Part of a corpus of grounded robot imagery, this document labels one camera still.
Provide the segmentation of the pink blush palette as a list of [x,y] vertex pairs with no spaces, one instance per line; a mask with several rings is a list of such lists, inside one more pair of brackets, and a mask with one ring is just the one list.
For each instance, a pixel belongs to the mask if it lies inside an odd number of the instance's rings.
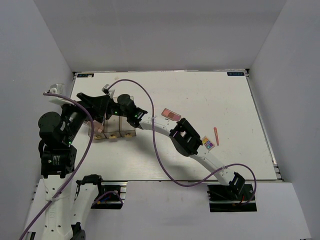
[[162,111],[161,115],[174,122],[178,122],[182,118],[181,115],[175,113],[174,111],[169,110],[168,108],[165,108]]

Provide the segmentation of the colourful eyeshadow palette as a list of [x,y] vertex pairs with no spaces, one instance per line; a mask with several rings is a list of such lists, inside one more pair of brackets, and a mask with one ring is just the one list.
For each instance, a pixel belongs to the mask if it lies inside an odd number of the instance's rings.
[[208,151],[211,151],[215,147],[215,144],[207,136],[204,136],[201,141]]

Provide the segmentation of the beige foundation tube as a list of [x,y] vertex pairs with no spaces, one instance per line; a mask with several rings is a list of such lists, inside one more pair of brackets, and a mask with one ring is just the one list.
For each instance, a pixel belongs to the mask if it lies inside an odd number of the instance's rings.
[[101,134],[104,132],[104,124],[98,121],[93,122],[93,132],[95,134]]

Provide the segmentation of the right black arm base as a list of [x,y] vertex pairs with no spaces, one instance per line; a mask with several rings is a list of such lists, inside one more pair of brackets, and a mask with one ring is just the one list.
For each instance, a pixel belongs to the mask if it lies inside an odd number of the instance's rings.
[[225,186],[210,184],[208,187],[209,210],[211,213],[244,213],[256,212],[257,205],[255,197],[245,204],[253,195],[253,186],[245,184],[242,192],[235,199],[231,199],[227,194]]

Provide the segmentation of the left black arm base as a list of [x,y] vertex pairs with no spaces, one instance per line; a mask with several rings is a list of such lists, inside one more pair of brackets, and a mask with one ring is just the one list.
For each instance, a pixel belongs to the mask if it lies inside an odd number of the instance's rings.
[[91,209],[120,210],[126,199],[126,181],[103,181]]

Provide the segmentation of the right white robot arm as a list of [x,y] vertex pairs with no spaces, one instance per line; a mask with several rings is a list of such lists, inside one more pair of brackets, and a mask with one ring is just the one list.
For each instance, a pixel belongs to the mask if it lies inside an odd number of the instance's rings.
[[106,111],[108,117],[125,117],[129,125],[141,130],[149,130],[168,137],[182,156],[190,157],[213,173],[224,186],[224,197],[236,200],[244,193],[245,179],[218,160],[205,146],[200,135],[185,119],[179,121],[153,117],[137,107],[128,94],[122,94],[116,101],[111,100]]

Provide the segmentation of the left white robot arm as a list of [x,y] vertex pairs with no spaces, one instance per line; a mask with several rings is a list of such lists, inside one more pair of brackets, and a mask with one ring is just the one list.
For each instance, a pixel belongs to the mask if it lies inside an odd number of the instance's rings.
[[84,162],[90,147],[86,147],[78,164],[77,149],[72,145],[83,122],[102,122],[111,98],[108,95],[88,96],[77,94],[79,101],[66,96],[44,92],[61,105],[62,112],[50,111],[38,120],[41,138],[38,150],[41,160],[41,176],[44,183],[45,205],[30,221],[20,239],[30,231],[34,223],[44,215],[43,240],[84,240],[85,223],[94,200],[105,196],[106,187],[97,174],[78,180],[78,190],[72,194],[71,181]]

